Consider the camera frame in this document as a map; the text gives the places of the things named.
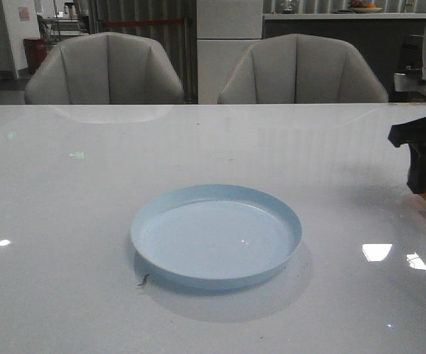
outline light blue plate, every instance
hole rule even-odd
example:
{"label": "light blue plate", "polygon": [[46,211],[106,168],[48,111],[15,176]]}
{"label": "light blue plate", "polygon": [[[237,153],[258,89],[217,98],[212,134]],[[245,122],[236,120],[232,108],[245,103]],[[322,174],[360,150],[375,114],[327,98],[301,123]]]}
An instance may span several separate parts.
{"label": "light blue plate", "polygon": [[174,282],[232,289],[281,271],[300,242],[301,224],[271,195],[208,184],[146,204],[133,220],[131,239],[137,252]]}

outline bowl of fruit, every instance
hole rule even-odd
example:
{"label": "bowl of fruit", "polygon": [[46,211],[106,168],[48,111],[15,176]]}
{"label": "bowl of fruit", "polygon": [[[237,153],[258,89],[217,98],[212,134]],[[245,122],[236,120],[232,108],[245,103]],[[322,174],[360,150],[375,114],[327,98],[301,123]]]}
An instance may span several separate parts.
{"label": "bowl of fruit", "polygon": [[355,13],[376,13],[382,8],[377,7],[374,3],[367,1],[351,0],[351,2],[349,2],[349,9]]}

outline gray chair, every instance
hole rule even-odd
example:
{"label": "gray chair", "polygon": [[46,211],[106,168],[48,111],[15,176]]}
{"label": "gray chair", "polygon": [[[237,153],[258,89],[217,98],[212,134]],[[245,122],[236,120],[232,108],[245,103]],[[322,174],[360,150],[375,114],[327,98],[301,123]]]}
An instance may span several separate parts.
{"label": "gray chair", "polygon": [[55,46],[28,82],[31,105],[181,104],[164,48],[150,38],[104,32]]}
{"label": "gray chair", "polygon": [[385,103],[388,95],[351,44],[283,35],[243,51],[218,103]]}

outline glossy table surface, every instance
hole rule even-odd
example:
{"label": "glossy table surface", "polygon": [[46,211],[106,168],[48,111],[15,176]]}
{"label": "glossy table surface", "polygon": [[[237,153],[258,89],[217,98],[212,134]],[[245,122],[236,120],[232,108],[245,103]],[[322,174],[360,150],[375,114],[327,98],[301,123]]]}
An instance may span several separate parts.
{"label": "glossy table surface", "polygon": [[[426,203],[387,140],[426,105],[0,106],[0,353],[425,353]],[[136,212],[269,193],[302,242],[261,285],[155,274]]]}

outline floor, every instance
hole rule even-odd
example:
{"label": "floor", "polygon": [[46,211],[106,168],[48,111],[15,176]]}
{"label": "floor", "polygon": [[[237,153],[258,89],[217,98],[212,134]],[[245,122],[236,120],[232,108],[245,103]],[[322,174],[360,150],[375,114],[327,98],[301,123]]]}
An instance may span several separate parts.
{"label": "floor", "polygon": [[0,105],[24,105],[24,88],[28,80],[0,80]]}

